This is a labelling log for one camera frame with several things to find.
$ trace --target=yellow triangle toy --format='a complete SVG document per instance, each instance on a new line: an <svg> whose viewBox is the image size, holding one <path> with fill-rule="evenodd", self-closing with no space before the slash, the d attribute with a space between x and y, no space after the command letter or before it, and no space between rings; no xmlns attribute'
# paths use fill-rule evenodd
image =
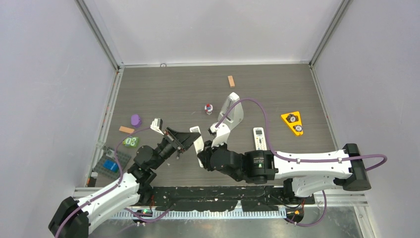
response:
<svg viewBox="0 0 420 238"><path fill-rule="evenodd" d="M299 112L292 112L280 115L284 123L292 130L295 136L303 135L302 118Z"/></svg>

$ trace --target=red and white bottle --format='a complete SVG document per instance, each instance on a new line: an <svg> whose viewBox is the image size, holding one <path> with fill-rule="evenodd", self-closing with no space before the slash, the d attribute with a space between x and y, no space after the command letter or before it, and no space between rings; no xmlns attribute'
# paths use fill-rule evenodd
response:
<svg viewBox="0 0 420 238"><path fill-rule="evenodd" d="M213 112L213 105L211 104L205 105L204 110L206 111L207 115L210 115Z"/></svg>

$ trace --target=wooden block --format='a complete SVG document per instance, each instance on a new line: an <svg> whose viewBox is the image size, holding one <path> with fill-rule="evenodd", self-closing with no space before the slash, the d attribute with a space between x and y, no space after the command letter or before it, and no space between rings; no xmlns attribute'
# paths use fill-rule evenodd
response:
<svg viewBox="0 0 420 238"><path fill-rule="evenodd" d="M235 87L235 82L233 81L233 76L228 76L227 79L229 80L229 85L231 88Z"/></svg>
<svg viewBox="0 0 420 238"><path fill-rule="evenodd" d="M134 129L131 129L131 128L128 128L128 127L125 127L125 126L120 126L119 131L131 134L131 133L134 132Z"/></svg>

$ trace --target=gray pegboard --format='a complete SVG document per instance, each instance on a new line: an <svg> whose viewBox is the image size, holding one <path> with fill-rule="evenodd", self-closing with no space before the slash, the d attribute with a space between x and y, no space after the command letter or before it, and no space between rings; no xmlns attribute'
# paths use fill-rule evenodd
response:
<svg viewBox="0 0 420 238"><path fill-rule="evenodd" d="M103 148L104 154L102 154L101 159L99 159L99 161L96 163L96 166L93 168L93 171L97 172L98 174L101 174L103 176L106 176L110 179L117 179L119 178L119 171L117 172L113 172L107 168L104 167L104 163L107 160L111 160L115 162L115 152L114 149L110 148L110 147L106 147L104 146ZM128 161L130 161L131 156L122 152L117 152L118 154L118 160L121 164L122 169L124 169L127 164Z"/></svg>

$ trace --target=purple toy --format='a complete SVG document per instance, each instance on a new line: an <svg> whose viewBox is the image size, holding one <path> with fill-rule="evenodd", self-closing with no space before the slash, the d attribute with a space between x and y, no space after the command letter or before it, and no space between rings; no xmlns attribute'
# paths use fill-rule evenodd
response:
<svg viewBox="0 0 420 238"><path fill-rule="evenodd" d="M135 127L135 128L139 128L140 125L142 124L142 119L140 118L139 115L134 114L131 116L131 124Z"/></svg>

